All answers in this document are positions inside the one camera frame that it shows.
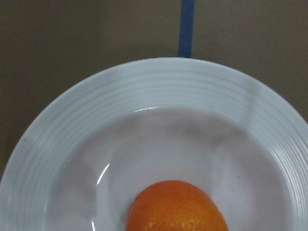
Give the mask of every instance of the plate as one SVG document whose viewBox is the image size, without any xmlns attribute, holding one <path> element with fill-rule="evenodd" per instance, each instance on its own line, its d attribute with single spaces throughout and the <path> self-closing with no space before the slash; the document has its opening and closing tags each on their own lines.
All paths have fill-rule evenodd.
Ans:
<svg viewBox="0 0 308 231">
<path fill-rule="evenodd" d="M 122 64 L 53 101 L 17 144 L 0 185 L 0 229 L 125 229 L 161 180 L 203 189 L 230 231 L 308 227 L 308 125 L 282 97 L 218 64 Z"/>
</svg>

